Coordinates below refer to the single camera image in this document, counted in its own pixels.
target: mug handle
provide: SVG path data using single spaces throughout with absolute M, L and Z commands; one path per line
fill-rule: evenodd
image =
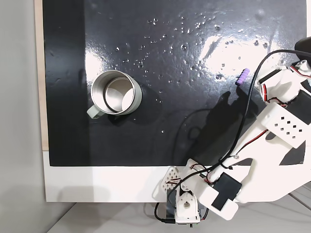
M 96 105 L 93 105 L 90 107 L 87 111 L 87 114 L 92 118 L 92 119 L 97 119 L 100 116 L 104 115 L 105 113 L 102 112 Z

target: mug rim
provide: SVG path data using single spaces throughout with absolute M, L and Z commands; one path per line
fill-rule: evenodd
M 128 108 L 126 108 L 125 110 L 122 110 L 121 112 L 116 112 L 116 113 L 109 113 L 109 112 L 106 112 L 106 111 L 104 111 L 103 109 L 101 109 L 101 108 L 96 104 L 96 102 L 94 101 L 94 98 L 93 98 L 93 87 L 94 87 L 95 81 L 96 81 L 100 76 L 102 76 L 102 75 L 104 75 L 105 73 L 110 72 L 110 71 L 117 72 L 117 73 L 120 73 L 120 74 L 124 75 L 125 77 L 122 77 L 122 78 L 127 78 L 127 79 L 131 82 L 131 85 L 132 85 L 132 88 L 133 88 L 133 97 L 132 97 L 132 100 L 131 100 L 131 104 L 128 106 Z M 136 94 L 136 90 L 135 90 L 134 83 L 133 83 L 133 81 L 132 81 L 132 77 L 129 76 L 128 74 L 126 74 L 126 73 L 123 73 L 122 71 L 115 70 L 115 69 L 106 70 L 106 71 L 104 71 L 103 73 L 101 73 L 100 75 L 98 75 L 98 76 L 96 77 L 96 79 L 94 79 L 94 81 L 93 81 L 93 83 L 92 83 L 92 87 L 91 87 L 91 98 L 92 98 L 93 104 L 95 104 L 96 107 L 98 107 L 102 112 L 104 112 L 105 114 L 109 114 L 109 115 L 119 115 L 119 114 L 124 113 L 125 111 L 127 111 L 127 110 L 132 106 L 132 104 L 133 104 L 133 102 L 134 102 L 135 94 Z

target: metal mug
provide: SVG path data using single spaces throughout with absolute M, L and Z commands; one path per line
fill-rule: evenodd
M 91 88 L 94 105 L 87 114 L 97 119 L 104 114 L 125 115 L 135 111 L 142 98 L 139 84 L 128 74 L 108 70 L 98 76 Z

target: black mat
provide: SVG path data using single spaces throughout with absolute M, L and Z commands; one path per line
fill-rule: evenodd
M 43 0 L 43 10 L 51 166 L 213 163 L 241 119 L 249 80 L 236 89 L 238 74 L 306 36 L 305 0 Z M 91 83 L 108 69 L 135 78 L 143 100 L 92 120 Z M 248 126 L 263 106 L 254 93 Z M 303 161 L 292 153 L 282 164 Z

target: purple object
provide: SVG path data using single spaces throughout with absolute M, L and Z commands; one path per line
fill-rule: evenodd
M 243 82 L 246 80 L 247 75 L 249 74 L 249 69 L 245 68 L 242 74 L 239 76 L 238 80 L 235 82 L 235 85 L 241 86 Z

